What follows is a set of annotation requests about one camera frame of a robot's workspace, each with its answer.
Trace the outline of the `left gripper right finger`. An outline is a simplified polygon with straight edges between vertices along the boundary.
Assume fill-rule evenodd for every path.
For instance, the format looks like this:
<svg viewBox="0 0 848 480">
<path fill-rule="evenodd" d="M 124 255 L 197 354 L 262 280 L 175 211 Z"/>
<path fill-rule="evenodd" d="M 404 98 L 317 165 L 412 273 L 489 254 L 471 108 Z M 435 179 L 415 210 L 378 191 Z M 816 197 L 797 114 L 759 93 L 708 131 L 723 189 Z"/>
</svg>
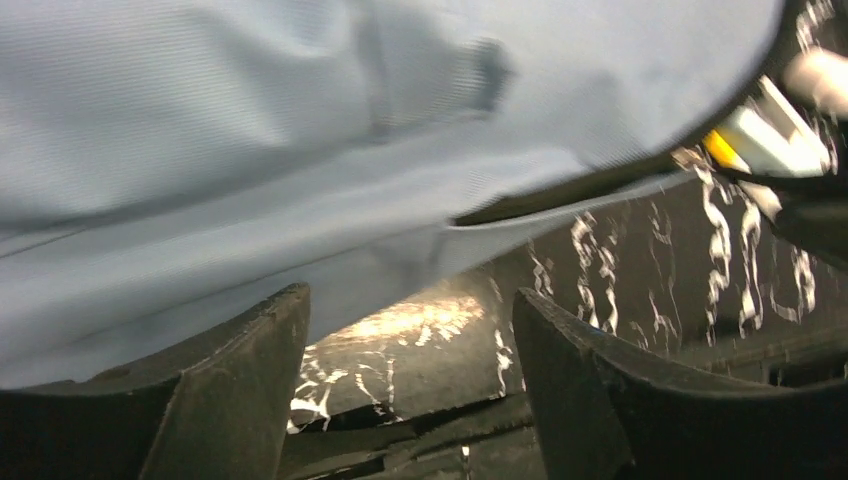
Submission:
<svg viewBox="0 0 848 480">
<path fill-rule="evenodd" d="M 514 336 L 552 479 L 843 479 L 847 384 L 784 388 L 660 357 L 517 292 Z"/>
</svg>

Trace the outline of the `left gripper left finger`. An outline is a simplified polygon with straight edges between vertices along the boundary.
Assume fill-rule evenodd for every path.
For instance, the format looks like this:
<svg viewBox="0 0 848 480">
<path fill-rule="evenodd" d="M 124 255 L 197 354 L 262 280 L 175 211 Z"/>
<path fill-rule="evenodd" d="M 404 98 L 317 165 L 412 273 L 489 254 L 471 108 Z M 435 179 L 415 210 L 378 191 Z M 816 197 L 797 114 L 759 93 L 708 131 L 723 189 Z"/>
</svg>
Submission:
<svg viewBox="0 0 848 480">
<path fill-rule="evenodd" d="M 2 477 L 274 478 L 309 322 L 293 284 L 89 381 L 3 391 Z"/>
</svg>

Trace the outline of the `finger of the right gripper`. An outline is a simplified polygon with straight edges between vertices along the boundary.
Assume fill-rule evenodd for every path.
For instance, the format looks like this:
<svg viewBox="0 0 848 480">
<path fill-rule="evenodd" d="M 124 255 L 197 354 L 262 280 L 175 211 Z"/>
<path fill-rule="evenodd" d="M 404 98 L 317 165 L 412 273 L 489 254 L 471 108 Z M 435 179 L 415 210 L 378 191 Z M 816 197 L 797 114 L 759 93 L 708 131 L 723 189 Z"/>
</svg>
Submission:
<svg viewBox="0 0 848 480">
<path fill-rule="evenodd" d="M 741 184 L 766 187 L 783 198 L 772 224 L 779 236 L 826 263 L 847 270 L 847 177 L 780 177 L 719 167 Z"/>
</svg>

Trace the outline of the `blue student backpack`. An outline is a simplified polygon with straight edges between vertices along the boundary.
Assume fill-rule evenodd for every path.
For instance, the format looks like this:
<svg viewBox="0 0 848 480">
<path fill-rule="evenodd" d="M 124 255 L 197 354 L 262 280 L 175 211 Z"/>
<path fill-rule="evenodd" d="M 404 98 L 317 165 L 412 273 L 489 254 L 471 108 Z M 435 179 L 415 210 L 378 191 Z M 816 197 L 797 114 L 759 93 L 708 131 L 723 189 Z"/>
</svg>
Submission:
<svg viewBox="0 0 848 480">
<path fill-rule="evenodd" d="M 651 193 L 796 8 L 5 1 L 1 384 L 89 379 L 294 282 L 321 338 Z"/>
</svg>

